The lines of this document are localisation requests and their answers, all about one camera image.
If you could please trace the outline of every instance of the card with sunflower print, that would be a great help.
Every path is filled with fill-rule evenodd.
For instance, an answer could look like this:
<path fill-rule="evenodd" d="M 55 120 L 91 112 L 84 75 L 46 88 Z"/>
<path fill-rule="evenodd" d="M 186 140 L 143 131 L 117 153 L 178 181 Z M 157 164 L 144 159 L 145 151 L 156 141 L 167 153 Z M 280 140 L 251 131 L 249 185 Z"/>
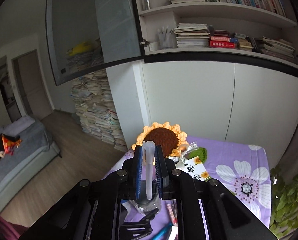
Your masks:
<path fill-rule="evenodd" d="M 198 156 L 184 161 L 184 166 L 178 169 L 188 173 L 194 179 L 207 181 L 211 178 Z"/>

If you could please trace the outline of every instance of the purple tablecloth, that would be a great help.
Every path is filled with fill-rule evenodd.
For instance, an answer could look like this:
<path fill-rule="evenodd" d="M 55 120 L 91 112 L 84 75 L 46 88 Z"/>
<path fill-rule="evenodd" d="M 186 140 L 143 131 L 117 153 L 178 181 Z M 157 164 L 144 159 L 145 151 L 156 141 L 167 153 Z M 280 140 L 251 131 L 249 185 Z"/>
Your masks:
<path fill-rule="evenodd" d="M 204 166 L 209 175 L 234 192 L 236 197 L 268 227 L 271 214 L 271 185 L 265 150 L 255 145 L 219 142 L 191 136 L 187 137 L 187 141 L 196 141 L 199 147 L 207 149 L 208 157 Z M 132 157 L 133 151 L 129 150 L 108 174 L 121 169 L 123 162 Z M 132 206 L 126 221 L 139 221 L 142 217 Z M 165 203 L 162 201 L 161 211 L 151 221 L 153 232 L 143 239 L 151 239 L 169 221 Z"/>

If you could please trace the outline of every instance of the crocheted sunflower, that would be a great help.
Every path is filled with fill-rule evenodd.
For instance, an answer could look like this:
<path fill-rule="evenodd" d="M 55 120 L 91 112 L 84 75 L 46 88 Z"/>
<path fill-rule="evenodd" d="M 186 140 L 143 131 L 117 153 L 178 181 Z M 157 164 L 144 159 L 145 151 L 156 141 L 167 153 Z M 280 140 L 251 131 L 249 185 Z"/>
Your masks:
<path fill-rule="evenodd" d="M 142 146 L 142 142 L 153 141 L 156 145 L 161 145 L 164 156 L 180 156 L 178 146 L 188 144 L 186 142 L 187 134 L 181 132 L 178 124 L 170 125 L 169 122 L 160 124 L 154 122 L 152 126 L 144 127 L 144 132 L 137 137 L 137 143 L 132 145 L 132 149 L 136 145 Z"/>

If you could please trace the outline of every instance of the screw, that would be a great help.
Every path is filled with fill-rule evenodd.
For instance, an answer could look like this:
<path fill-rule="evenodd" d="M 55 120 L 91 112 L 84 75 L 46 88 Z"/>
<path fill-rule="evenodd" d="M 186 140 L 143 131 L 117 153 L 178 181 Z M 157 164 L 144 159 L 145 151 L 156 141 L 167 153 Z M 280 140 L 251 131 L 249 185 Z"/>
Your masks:
<path fill-rule="evenodd" d="M 117 171 L 117 174 L 118 174 L 118 176 L 125 176 L 125 175 L 127 174 L 127 171 L 121 169 L 121 170 L 118 170 L 118 171 Z"/>
<path fill-rule="evenodd" d="M 175 175 L 175 176 L 179 176 L 179 175 L 181 174 L 181 170 L 174 169 L 174 170 L 172 170 L 171 173 L 172 173 L 173 175 Z"/>
<path fill-rule="evenodd" d="M 209 183 L 211 186 L 218 186 L 219 181 L 217 179 L 209 179 Z"/>
<path fill-rule="evenodd" d="M 90 181 L 87 180 L 87 179 L 82 179 L 80 182 L 79 182 L 79 185 L 81 187 L 87 187 L 89 185 Z"/>

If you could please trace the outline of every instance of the white tube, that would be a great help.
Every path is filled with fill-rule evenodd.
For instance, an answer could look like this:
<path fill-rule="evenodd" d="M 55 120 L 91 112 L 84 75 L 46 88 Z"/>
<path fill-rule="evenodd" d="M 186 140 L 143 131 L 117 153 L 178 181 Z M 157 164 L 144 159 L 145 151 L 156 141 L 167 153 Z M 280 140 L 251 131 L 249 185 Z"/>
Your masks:
<path fill-rule="evenodd" d="M 155 150 L 155 143 L 153 141 L 147 141 L 142 144 L 145 150 L 145 162 L 146 162 L 146 193 L 147 199 L 152 199 L 152 175 L 153 175 L 153 157 Z"/>

